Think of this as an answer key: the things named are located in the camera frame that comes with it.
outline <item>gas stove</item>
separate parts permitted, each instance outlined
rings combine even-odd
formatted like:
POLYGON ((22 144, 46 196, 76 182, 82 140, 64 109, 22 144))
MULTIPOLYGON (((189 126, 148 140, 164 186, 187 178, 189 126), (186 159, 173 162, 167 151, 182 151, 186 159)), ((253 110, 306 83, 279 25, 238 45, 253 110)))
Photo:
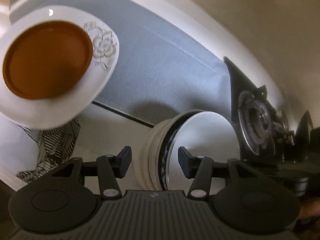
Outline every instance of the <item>gas stove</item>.
POLYGON ((308 188, 313 188, 311 195, 320 195, 319 189, 314 191, 319 178, 301 168, 311 154, 320 159, 320 128, 313 128, 310 113, 302 116, 296 132, 290 130, 285 112, 277 112, 268 102, 266 86, 256 87, 227 57, 224 62, 230 73, 231 124, 241 160, 293 188, 296 196, 303 196, 308 188))
POLYGON ((231 121, 237 133, 241 160, 278 160, 272 137, 277 112, 267 100, 267 88, 257 88, 227 57, 231 79, 231 121))

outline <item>logo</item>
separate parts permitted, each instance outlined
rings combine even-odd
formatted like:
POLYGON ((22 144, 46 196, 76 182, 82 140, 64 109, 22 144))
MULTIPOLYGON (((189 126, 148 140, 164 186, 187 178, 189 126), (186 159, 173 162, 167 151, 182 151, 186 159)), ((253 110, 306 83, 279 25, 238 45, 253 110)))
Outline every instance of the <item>logo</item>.
POLYGON ((156 198, 156 197, 159 197, 159 194, 158 193, 153 193, 153 194, 150 194, 151 197, 153 198, 156 198))

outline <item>stove burner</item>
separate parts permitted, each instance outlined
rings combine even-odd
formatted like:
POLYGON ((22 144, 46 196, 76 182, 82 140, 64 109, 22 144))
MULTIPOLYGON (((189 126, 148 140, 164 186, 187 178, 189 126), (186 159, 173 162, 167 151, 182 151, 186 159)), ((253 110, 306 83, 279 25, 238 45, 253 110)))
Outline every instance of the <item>stove burner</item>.
POLYGON ((260 155, 261 150, 272 148, 272 123, 268 109, 260 98, 248 91, 241 92, 238 100, 238 114, 244 139, 250 150, 260 155))

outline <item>floral pattern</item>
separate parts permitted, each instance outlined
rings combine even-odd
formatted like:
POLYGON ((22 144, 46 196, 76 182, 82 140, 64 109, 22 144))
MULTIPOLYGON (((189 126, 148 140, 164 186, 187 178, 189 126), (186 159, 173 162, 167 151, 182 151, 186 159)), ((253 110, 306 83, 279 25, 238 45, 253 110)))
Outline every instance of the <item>floral pattern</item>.
POLYGON ((105 30, 96 25, 95 21, 88 21, 84 24, 92 39, 93 58, 96 66, 100 65, 107 70, 116 55, 117 43, 114 41, 114 34, 111 30, 105 30))

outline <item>round pad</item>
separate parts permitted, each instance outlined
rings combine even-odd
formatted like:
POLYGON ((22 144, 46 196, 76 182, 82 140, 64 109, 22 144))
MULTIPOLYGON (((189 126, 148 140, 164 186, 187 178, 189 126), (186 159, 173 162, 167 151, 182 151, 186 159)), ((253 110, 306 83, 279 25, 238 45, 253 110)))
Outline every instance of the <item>round pad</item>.
POLYGON ((33 26, 10 46, 3 77, 9 90, 26 99, 57 97, 70 90, 92 60, 92 42, 79 26, 51 21, 33 26))
POLYGON ((217 193, 213 206, 230 226, 254 234, 291 229, 300 212, 298 199, 287 189, 257 178, 231 181, 217 193))
POLYGON ((94 194, 70 178, 34 181, 9 201, 12 219, 27 231, 54 233, 78 226, 94 212, 94 194))
POLYGON ((69 197, 62 191, 46 190, 35 194, 31 202, 38 210, 57 211, 68 204, 69 197))

